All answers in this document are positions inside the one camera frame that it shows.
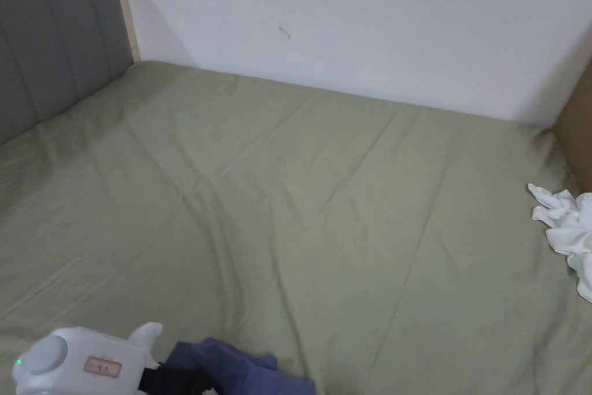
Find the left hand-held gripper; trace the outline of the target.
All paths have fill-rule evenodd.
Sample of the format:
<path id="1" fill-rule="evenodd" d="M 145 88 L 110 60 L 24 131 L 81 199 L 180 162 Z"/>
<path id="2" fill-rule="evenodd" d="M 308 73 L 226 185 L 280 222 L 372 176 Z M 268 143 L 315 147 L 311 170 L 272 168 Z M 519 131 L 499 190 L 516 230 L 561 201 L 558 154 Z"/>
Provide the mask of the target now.
<path id="1" fill-rule="evenodd" d="M 158 367 L 151 350 L 162 329 L 149 322 L 125 339 L 84 327 L 58 328 L 18 357 L 15 393 L 217 394 L 217 384 L 201 370 Z"/>

